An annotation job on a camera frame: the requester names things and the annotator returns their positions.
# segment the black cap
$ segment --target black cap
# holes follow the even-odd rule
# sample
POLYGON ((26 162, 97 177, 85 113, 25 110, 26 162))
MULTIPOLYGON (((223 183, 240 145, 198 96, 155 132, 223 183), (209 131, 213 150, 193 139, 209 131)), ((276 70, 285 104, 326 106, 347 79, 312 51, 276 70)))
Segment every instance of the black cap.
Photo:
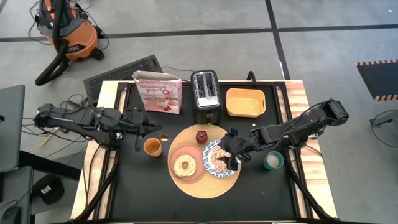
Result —
POLYGON ((33 196, 40 196, 46 205, 51 205, 60 200, 65 189, 59 177, 46 175, 34 184, 33 196))

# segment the blue and white plate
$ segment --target blue and white plate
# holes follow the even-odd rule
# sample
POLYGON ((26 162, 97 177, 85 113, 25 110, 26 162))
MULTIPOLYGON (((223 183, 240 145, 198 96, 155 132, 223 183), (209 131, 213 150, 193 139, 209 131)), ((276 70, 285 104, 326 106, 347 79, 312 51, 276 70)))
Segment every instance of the blue and white plate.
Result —
MULTIPOLYGON (((218 146, 220 144, 220 142, 221 142, 221 140, 219 140, 219 139, 214 140, 206 146, 205 151, 203 151, 203 165, 205 165, 205 169, 209 173, 213 174, 216 177, 229 177, 232 174, 234 174, 235 171, 228 170, 226 172, 219 172, 219 171, 214 170, 214 164, 210 163, 210 161, 211 161, 210 158, 211 158, 211 155, 213 154, 212 149, 215 148, 216 146, 218 146)), ((239 159, 236 159, 236 161, 238 162, 238 164, 241 163, 241 161, 239 159)))

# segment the vacuum hose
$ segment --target vacuum hose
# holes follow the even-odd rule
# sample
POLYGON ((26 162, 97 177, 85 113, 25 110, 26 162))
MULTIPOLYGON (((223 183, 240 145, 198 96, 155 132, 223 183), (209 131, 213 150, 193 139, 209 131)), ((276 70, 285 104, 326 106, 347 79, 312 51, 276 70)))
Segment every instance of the vacuum hose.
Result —
POLYGON ((68 67, 69 59, 67 59, 66 54, 69 41, 61 39, 60 36, 63 10, 63 0, 57 0, 55 2, 55 19, 52 27, 52 39, 58 55, 54 58, 51 64, 39 75, 39 77, 37 77, 35 84, 38 86, 44 85, 49 81, 59 77, 68 67))

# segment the wooden table frame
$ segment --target wooden table frame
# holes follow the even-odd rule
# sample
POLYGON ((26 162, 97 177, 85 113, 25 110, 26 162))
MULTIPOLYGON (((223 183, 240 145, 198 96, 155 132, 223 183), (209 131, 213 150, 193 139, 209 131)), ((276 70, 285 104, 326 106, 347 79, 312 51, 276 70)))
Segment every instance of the wooden table frame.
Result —
MULTIPOLYGON (((99 94, 98 106, 113 108, 115 106, 116 95, 118 92, 118 83, 119 82, 132 82, 134 81, 104 81, 101 89, 101 93, 99 94)), ((251 82, 250 80, 220 80, 220 82, 251 82)), ((257 82, 285 82, 287 96, 289 100, 290 112, 293 118, 300 115, 303 111, 305 111, 309 105, 307 100, 307 95, 305 93, 304 84, 301 80, 258 80, 257 82)), ((277 90, 280 108, 282 112, 283 121, 288 120, 288 114, 286 112, 284 106, 284 99, 282 96, 282 90, 277 90)), ((124 100, 126 97, 126 92, 122 91, 119 102, 119 110, 123 110, 124 100)), ((317 140, 308 140, 307 143, 309 146, 320 151, 319 144, 317 140)), ((88 143, 88 147, 86 150, 86 155, 84 159, 83 169, 86 173, 86 181, 88 181, 88 168, 90 166, 90 162, 93 158, 93 154, 96 151, 98 144, 94 141, 90 141, 88 143)), ((109 173, 112 165, 113 165, 113 154, 111 153, 110 159, 108 162, 108 167, 106 169, 107 173, 109 173)), ((294 160, 294 155, 290 153, 291 159, 294 160)), ((98 190, 98 186, 100 184, 101 173, 104 167, 104 157, 105 157, 105 149, 100 149, 93 161, 93 168, 91 170, 91 180, 90 186, 88 186, 89 194, 88 198, 91 200, 95 193, 98 190)), ((307 150, 306 148, 302 149, 301 153, 302 167, 304 170, 305 180, 307 184, 308 190, 311 192, 315 200, 323 207, 324 211, 326 211, 332 217, 336 217, 336 210, 333 203, 333 198, 331 196, 331 191, 328 183, 328 178, 326 176, 325 166, 323 165, 323 159, 311 150, 307 150)), ((305 202, 303 195, 300 189, 295 186, 298 205, 300 209, 300 214, 302 218, 307 217, 307 211, 305 208, 305 202)), ((109 197, 109 187, 103 195, 101 205, 99 208, 98 218, 105 218, 106 216, 106 207, 108 205, 108 197, 109 197)), ((73 210, 71 214, 71 218, 75 218, 79 216, 79 214, 84 210, 86 205, 86 197, 85 197, 85 186, 83 181, 83 174, 80 175, 80 181, 78 184, 75 203, 73 204, 73 210)))

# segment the orange cup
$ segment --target orange cup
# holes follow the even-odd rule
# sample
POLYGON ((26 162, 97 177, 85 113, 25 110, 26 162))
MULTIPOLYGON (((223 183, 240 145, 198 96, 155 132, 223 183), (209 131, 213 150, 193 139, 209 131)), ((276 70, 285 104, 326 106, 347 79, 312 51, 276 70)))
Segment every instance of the orange cup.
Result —
POLYGON ((153 157, 160 156, 162 153, 162 145, 157 138, 149 138, 144 143, 144 151, 153 157))

